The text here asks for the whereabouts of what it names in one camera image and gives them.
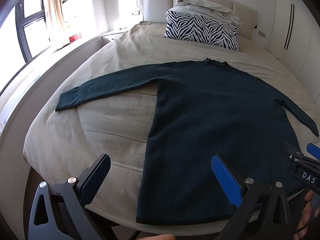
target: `black window frame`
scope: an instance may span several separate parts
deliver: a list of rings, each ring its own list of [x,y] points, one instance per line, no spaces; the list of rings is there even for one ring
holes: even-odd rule
[[[36,20],[43,18],[44,22],[46,23],[45,11],[44,11],[44,0],[40,0],[40,3],[41,3],[41,11],[36,12],[28,16],[27,18],[24,17],[24,0],[19,0],[15,6],[17,36],[18,36],[21,52],[26,63],[31,62],[34,58],[36,58],[38,55],[40,55],[42,52],[44,52],[50,47],[50,46],[47,47],[46,49],[41,51],[39,54],[32,57],[29,46],[28,46],[26,34],[24,32],[24,27],[30,24],[31,22],[34,22]]]

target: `beige upholstered headboard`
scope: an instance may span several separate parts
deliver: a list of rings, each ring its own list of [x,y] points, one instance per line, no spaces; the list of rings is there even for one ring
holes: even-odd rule
[[[172,8],[176,0],[137,0],[145,21],[166,22],[165,13]],[[257,11],[233,0],[208,0],[232,9],[239,16],[242,25],[238,34],[251,39],[252,29],[257,25]]]

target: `white wardrobe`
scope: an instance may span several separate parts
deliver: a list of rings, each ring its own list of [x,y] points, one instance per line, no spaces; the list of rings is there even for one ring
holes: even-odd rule
[[[267,50],[297,77],[320,106],[320,27],[302,0],[276,0]]]

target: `dark green sweater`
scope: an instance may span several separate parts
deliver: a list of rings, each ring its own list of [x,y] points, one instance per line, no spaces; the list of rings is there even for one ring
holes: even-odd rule
[[[62,93],[56,111],[152,81],[159,81],[159,87],[138,223],[184,225],[230,218],[235,207],[211,171],[214,154],[244,178],[262,184],[281,181],[288,195],[303,188],[286,174],[290,163],[280,152],[283,141],[299,149],[284,107],[319,136],[316,124],[280,91],[226,62],[169,62],[110,73]]]

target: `bed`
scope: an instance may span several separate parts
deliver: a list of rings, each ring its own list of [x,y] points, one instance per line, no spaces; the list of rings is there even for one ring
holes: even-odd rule
[[[206,58],[259,77],[294,101],[320,126],[319,109],[305,88],[270,53],[251,40],[257,12],[232,0],[211,0],[233,9],[243,25],[238,29],[240,53],[211,45],[164,38],[165,12],[175,0],[138,0],[145,21],[108,43],[84,62],[57,89],[33,121],[23,157],[50,184],[78,176],[100,154],[112,160],[108,176],[92,204],[97,214],[145,232],[204,235],[221,231],[226,220],[188,226],[152,226],[135,222],[146,141],[156,104],[157,84],[55,112],[59,95],[92,78],[137,65]],[[302,152],[319,139],[290,112],[287,117]]]

